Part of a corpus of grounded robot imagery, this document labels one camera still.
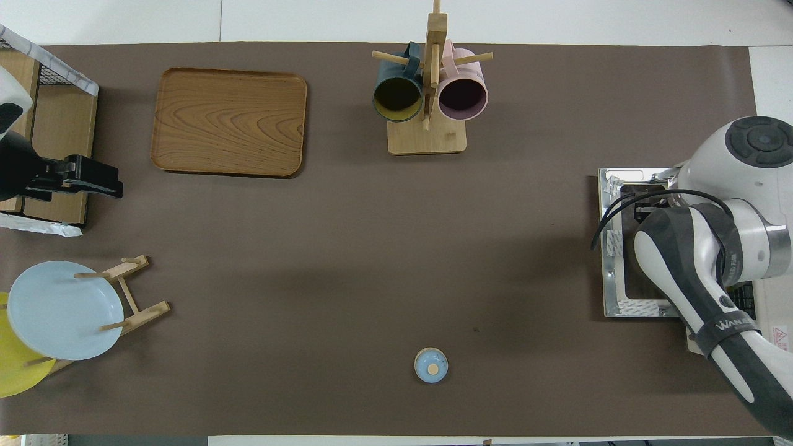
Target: warning label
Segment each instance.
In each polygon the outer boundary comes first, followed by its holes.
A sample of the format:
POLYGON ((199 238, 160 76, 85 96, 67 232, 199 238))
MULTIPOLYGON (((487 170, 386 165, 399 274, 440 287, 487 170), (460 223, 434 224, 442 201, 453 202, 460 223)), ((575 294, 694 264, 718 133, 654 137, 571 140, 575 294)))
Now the warning label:
POLYGON ((790 351, 790 341, 787 337, 787 325, 776 325, 772 327, 774 345, 786 352, 790 351))

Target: small blue lid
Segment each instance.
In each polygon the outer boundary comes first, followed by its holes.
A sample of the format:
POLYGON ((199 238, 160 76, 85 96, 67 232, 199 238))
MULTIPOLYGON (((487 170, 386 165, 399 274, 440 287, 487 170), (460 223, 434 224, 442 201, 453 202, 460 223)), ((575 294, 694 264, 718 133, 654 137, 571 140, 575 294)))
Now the small blue lid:
POLYGON ((446 376, 449 371, 449 363, 446 356, 434 347, 427 347, 416 355, 413 363, 416 374, 425 383, 437 383, 446 376))

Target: pink mug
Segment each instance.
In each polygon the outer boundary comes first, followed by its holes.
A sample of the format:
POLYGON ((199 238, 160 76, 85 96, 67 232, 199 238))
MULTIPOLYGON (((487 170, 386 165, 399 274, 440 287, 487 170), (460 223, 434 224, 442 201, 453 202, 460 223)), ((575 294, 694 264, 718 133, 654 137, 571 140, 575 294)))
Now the pink mug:
POLYGON ((455 65, 454 60, 473 56, 464 48, 455 48, 451 40, 443 45, 443 68, 439 72, 438 106, 444 116, 468 121, 479 116, 488 105, 488 89, 479 62, 455 65))

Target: light blue plate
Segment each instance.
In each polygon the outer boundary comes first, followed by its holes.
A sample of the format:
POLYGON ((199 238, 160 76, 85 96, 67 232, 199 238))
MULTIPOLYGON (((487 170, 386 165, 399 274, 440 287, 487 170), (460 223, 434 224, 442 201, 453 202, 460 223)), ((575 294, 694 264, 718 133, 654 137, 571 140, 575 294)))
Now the light blue plate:
POLYGON ((446 376, 449 371, 449 363, 446 356, 437 348, 428 347, 416 355, 413 363, 416 374, 425 383, 437 383, 446 376))
POLYGON ((8 296, 11 328, 28 347, 57 359, 89 359, 116 343, 121 328, 99 327, 124 320, 118 293, 94 272, 73 262, 44 262, 17 277, 8 296))

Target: mug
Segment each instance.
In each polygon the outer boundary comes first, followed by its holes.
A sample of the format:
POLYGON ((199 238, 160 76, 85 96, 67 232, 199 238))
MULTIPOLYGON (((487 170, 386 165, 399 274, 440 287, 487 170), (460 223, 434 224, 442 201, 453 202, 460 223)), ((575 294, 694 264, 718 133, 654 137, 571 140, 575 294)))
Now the mug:
POLYGON ((473 56, 473 52, 455 48, 451 40, 443 45, 443 69, 439 72, 438 108, 455 121, 479 116, 488 105, 488 89, 479 62, 455 65, 454 60, 473 56))
POLYGON ((380 116, 392 122, 402 122, 418 114, 424 105, 422 75, 419 69, 421 49, 410 42, 403 56, 407 65, 382 60, 374 84, 372 105, 380 116))

